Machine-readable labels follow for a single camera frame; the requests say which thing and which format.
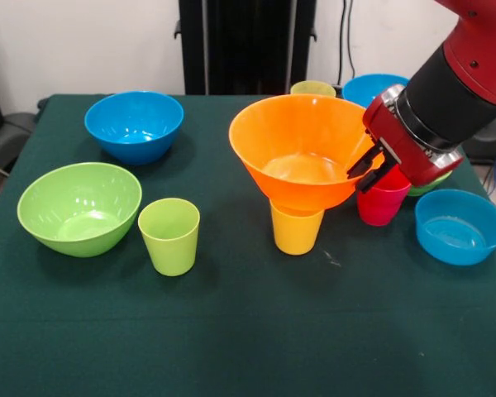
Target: rim of bowl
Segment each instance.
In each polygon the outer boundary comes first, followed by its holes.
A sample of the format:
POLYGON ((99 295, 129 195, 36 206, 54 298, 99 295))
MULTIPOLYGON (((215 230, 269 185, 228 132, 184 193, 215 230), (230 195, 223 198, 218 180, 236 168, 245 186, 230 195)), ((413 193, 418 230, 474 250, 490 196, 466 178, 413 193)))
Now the rim of bowl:
POLYGON ((368 73, 368 74, 361 74, 360 76, 356 76, 353 79, 349 80, 347 83, 344 84, 344 86, 341 88, 342 89, 342 94, 343 90, 346 88, 347 84, 353 84, 354 82, 358 80, 363 80, 363 79, 370 79, 372 77, 394 77, 396 79, 401 79, 401 80, 406 80, 406 84, 410 81, 408 77, 401 76, 400 74, 391 74, 391 73, 368 73))
POLYGON ((350 101, 347 101, 345 99, 342 99, 342 98, 337 98, 337 97, 329 97, 327 95, 322 95, 322 94, 319 94, 319 93, 286 93, 286 94, 283 94, 283 95, 277 95, 275 97, 270 97, 270 98, 265 98, 265 99, 260 99, 259 101, 256 101, 256 102, 253 102, 252 104, 248 105, 246 108, 243 108, 240 112, 238 112, 235 117, 233 118, 233 120, 231 121, 230 123, 230 127, 229 127, 229 130, 228 130, 228 140, 230 141, 230 146, 231 148, 233 149, 233 151, 235 152, 235 154, 237 155, 237 157, 239 157, 239 159, 241 159, 241 161, 247 165, 249 165, 251 168, 253 168, 254 170, 257 170, 258 172, 260 172, 261 174, 263 174, 264 176, 268 177, 268 178, 272 178, 272 179, 276 179, 276 180, 280 180, 280 181, 285 181, 287 182, 288 184, 297 184, 297 185, 303 185, 303 186, 331 186, 331 185, 334 185, 334 184, 343 184, 343 183, 346 183, 346 182, 352 182, 352 181, 355 181, 355 180, 358 180, 360 178, 363 177, 363 175, 359 175, 359 176, 356 176, 355 178, 348 178, 348 179, 344 179, 342 180, 341 182, 327 182, 325 184, 312 184, 312 183, 308 183, 308 182, 294 182, 294 181, 290 181, 290 180, 286 180, 286 179, 281 179, 281 178, 277 178, 273 175, 269 175, 265 172, 263 172, 263 170, 260 168, 260 167, 256 167, 254 166, 253 164, 251 164, 249 161, 245 160, 240 154, 239 154, 239 151, 237 151, 237 148, 236 146, 233 144, 233 141, 231 139, 231 135, 232 135, 232 131, 233 131, 233 126, 234 124, 237 124, 239 122, 239 119, 241 118, 241 116, 245 113, 245 112, 248 112, 249 109, 251 109, 252 107, 255 107, 256 105, 258 105, 259 103, 261 102, 266 102, 266 101, 276 101, 276 100, 280 100, 282 97, 294 97, 294 98, 301 98, 301 97, 314 97, 316 99, 320 98, 321 100, 327 100, 327 101, 344 101, 345 103, 349 103, 350 106, 353 106, 355 108, 359 108, 360 110, 365 110, 365 108, 363 106, 360 106, 359 104, 357 103, 353 103, 353 102, 350 102, 350 101))
POLYGON ((87 240, 92 240, 93 238, 96 238, 96 237, 100 237, 100 236, 104 236, 105 234, 108 234, 109 232, 112 232, 116 229, 118 229, 122 224, 124 224, 125 222, 127 222, 130 218, 132 218, 133 215, 135 215, 138 211, 138 208, 140 207, 140 204, 141 204, 141 199, 142 199, 142 195, 143 195, 143 192, 141 190, 141 184, 140 184, 140 181, 137 179, 137 177, 134 176, 134 174, 132 174, 132 172, 130 172, 129 170, 126 170, 118 165, 114 165, 114 164, 109 164, 109 163, 102 163, 102 162, 96 162, 96 161, 90 161, 90 162, 84 162, 84 163, 74 163, 74 164, 70 164, 70 165, 65 165, 65 166, 62 166, 62 167, 59 167, 59 168, 56 168, 55 170, 52 170, 52 171, 49 171, 45 174, 43 174, 42 176, 40 176, 39 178, 35 179, 33 182, 30 183, 30 185, 24 190, 24 192, 22 193, 22 195, 20 196, 20 198, 18 199, 18 204, 17 204, 17 218, 18 218, 18 222, 20 222, 20 224, 22 225, 22 227, 24 227, 24 229, 29 232, 31 235, 35 236, 35 237, 38 237, 38 238, 41 238, 43 240, 46 240, 48 242, 85 242, 87 240), (86 237, 86 238, 79 238, 79 239, 76 239, 76 240, 60 240, 60 239, 57 239, 57 238, 49 238, 49 237, 44 237, 42 236, 41 234, 39 233, 35 233, 33 232, 29 227, 27 227, 27 225, 23 222, 22 220, 22 217, 21 217, 21 214, 20 214, 20 206, 21 206, 21 203, 22 201, 24 200, 24 198, 26 197, 27 193, 33 188, 33 186, 39 182, 41 179, 44 179, 46 176, 48 175, 51 175, 51 174, 54 174, 60 170, 64 170, 64 169, 67 169, 67 168, 76 168, 76 167, 81 167, 81 166, 85 166, 85 165, 95 165, 95 166, 104 166, 104 167, 107 167, 107 168, 114 168, 114 169, 117 169, 117 170, 122 170, 124 171, 126 174, 130 175, 131 178, 136 182, 137 186, 138 186, 138 190, 140 192, 140 197, 138 199, 138 202, 137 202, 137 205, 136 207, 131 211, 131 214, 129 216, 127 216, 125 218, 125 220, 119 222, 117 224, 117 226, 113 227, 110 231, 108 232, 104 232, 104 233, 99 233, 95 236, 90 236, 90 237, 86 237))
MULTIPOLYGON (((480 196, 478 194, 474 194, 472 192, 467 192, 466 190, 460 190, 460 189, 438 189, 438 190, 434 190, 434 191, 432 191, 430 193, 424 194, 417 201, 417 204, 415 206, 415 217, 417 219, 417 223, 424 224, 424 222, 422 220, 422 217, 419 216, 420 207, 422 205, 424 205, 426 203, 426 201, 429 201, 429 200, 433 199, 433 196, 436 196, 438 194, 441 195, 441 194, 444 194, 444 193, 454 193, 454 194, 459 194, 459 195, 466 195, 466 196, 475 197, 483 205, 485 205, 487 207, 491 207, 492 210, 496 213, 496 204, 492 203, 491 201, 487 200, 485 197, 482 197, 482 196, 480 196)), ((428 236, 431 236, 432 238, 441 241, 443 244, 446 244, 448 246, 453 246, 454 248, 456 248, 458 250, 470 251, 470 252, 480 252, 480 251, 488 251, 489 249, 490 250, 493 250, 494 248, 496 248, 496 243, 494 243, 494 244, 488 244, 487 246, 485 246, 485 248, 481 248, 481 247, 477 247, 477 248, 463 248, 463 247, 456 246, 454 244, 450 244, 449 242, 445 242, 445 241, 437 238, 437 236, 431 234, 427 229, 424 229, 424 231, 426 232, 426 234, 428 236)))
POLYGON ((172 134, 173 132, 175 132, 177 130, 177 128, 179 128, 180 125, 182 124, 182 122, 184 121, 184 116, 185 116, 184 107, 182 106, 182 104, 179 101, 177 101, 176 99, 174 99, 170 95, 167 95, 165 93, 157 93, 155 91, 126 91, 125 93, 113 93, 112 95, 108 95, 105 98, 99 99, 85 113, 83 122, 84 122, 84 126, 86 127, 88 133, 91 136, 93 136, 94 138, 99 139, 100 141, 103 141, 103 142, 106 142, 106 143, 117 143, 119 145, 141 145, 141 144, 144 144, 144 143, 149 143, 149 142, 157 141, 157 140, 162 139, 162 138, 168 136, 169 134, 172 134), (98 106, 101 106, 104 102, 110 100, 111 98, 121 97, 121 96, 127 96, 127 95, 131 95, 131 94, 136 94, 136 93, 138 93, 138 94, 144 93, 144 94, 147 94, 147 95, 154 95, 154 96, 158 96, 158 97, 162 97, 162 98, 167 98, 169 101, 171 101, 172 103, 174 103, 175 107, 180 111, 180 118, 179 118, 179 120, 164 135, 157 136, 156 138, 153 138, 150 141, 145 141, 145 142, 115 142, 115 141, 111 141, 111 140, 105 139, 102 136, 99 136, 97 133, 93 132, 90 129, 90 127, 88 125, 88 117, 89 117, 90 112, 92 110, 94 110, 98 106))
POLYGON ((195 229, 197 227, 199 227, 200 225, 200 211, 198 210, 198 207, 191 203, 189 200, 186 200, 185 198, 180 198, 180 197, 166 197, 166 198, 160 198, 159 200, 155 200, 153 201, 152 203, 148 203, 140 212, 140 215, 138 215, 138 228, 140 229, 140 232, 142 232, 144 235, 146 235, 147 237, 149 237, 150 239, 152 240, 156 240, 158 242, 175 242, 177 240, 180 240, 184 237, 187 237, 189 236, 191 233, 193 233, 195 231, 195 229), (158 238, 158 237, 153 237, 151 236, 149 233, 147 232, 144 232, 144 230, 141 228, 141 216, 143 215, 143 213, 145 212, 145 210, 154 205, 154 204, 157 204, 158 202, 160 201, 182 201, 186 204, 189 204, 190 207, 192 207, 195 211, 197 211, 197 224, 195 226, 193 226, 191 228, 191 230, 185 234, 183 234, 182 236, 178 236, 178 237, 174 237, 174 238, 158 238))

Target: table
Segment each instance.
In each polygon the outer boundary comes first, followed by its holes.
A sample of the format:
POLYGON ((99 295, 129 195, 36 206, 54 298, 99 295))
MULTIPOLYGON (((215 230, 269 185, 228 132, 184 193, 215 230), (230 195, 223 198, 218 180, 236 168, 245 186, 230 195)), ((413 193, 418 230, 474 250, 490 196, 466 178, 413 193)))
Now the table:
MULTIPOLYGON (((83 127, 100 98, 52 97, 0 198, 0 397, 496 396, 496 252, 442 264, 417 243, 415 199, 377 228, 351 198, 327 211, 310 253, 281 253, 227 139, 260 97, 178 97, 186 118, 169 154, 127 167, 142 208, 169 196, 200 208, 186 275, 155 273, 136 223, 82 260, 29 237, 16 205, 35 178, 118 164, 83 127)), ((484 194, 467 162, 443 186, 484 194)))

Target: plastic cup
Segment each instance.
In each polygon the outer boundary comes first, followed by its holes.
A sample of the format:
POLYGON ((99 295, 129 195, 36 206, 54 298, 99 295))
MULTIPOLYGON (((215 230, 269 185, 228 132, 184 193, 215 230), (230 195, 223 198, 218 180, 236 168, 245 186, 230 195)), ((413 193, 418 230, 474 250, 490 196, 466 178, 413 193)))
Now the plastic cup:
POLYGON ((358 214, 371 226, 386 226, 397 215, 411 188, 396 165, 367 193, 358 193, 358 214))
POLYGON ((285 254, 302 255, 312 250, 324 210, 299 211, 270 201, 275 245, 285 254))
POLYGON ((330 84, 316 80, 300 81, 292 86, 290 93, 317 93, 329 97, 336 96, 336 90, 330 84))
POLYGON ((181 198, 163 198, 145 207, 138 226, 155 269, 182 275, 195 262, 200 212, 181 198))

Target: lime green cup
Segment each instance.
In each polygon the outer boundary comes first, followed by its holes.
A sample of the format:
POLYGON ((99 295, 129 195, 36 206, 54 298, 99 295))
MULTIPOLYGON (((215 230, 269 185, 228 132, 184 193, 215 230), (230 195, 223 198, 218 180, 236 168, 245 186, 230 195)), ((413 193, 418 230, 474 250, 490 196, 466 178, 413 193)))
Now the lime green cup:
POLYGON ((138 226, 156 271, 173 276, 193 267, 199 224, 197 207, 181 198, 163 198, 143 208, 138 226))

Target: plastic bowl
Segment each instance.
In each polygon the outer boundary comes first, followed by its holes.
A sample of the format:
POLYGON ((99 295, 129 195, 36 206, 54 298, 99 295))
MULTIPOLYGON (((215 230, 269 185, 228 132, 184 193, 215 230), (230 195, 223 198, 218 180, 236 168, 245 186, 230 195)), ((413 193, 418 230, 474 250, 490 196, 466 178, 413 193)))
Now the plastic bowl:
POLYGON ((394 84, 408 84, 408 79, 395 74, 363 74, 349 80, 341 91, 342 97, 367 108, 373 99, 394 84))
POLYGON ((41 176, 22 194, 20 224, 39 242, 71 256, 103 254, 132 225, 141 186, 129 171, 105 163, 67 165, 41 176))
POLYGON ((173 144, 184 109, 162 93, 117 93, 95 103, 84 125, 110 155, 129 165, 158 160, 173 144))
POLYGON ((496 206, 462 190, 441 189, 415 207, 417 239, 426 252, 451 265, 475 265, 496 248, 496 206))
MULTIPOLYGON (((277 206, 317 212, 355 192, 346 171, 373 145, 364 109, 316 94, 263 99, 230 125, 230 143, 263 194, 277 206)), ((383 156, 374 159, 378 168, 383 156)))
POLYGON ((452 174, 452 171, 447 172, 446 174, 440 176, 430 184, 425 184, 424 186, 412 186, 410 189, 408 196, 410 197, 418 197, 422 196, 425 193, 428 193, 430 190, 435 189, 439 184, 441 184, 446 178, 448 178, 452 174))

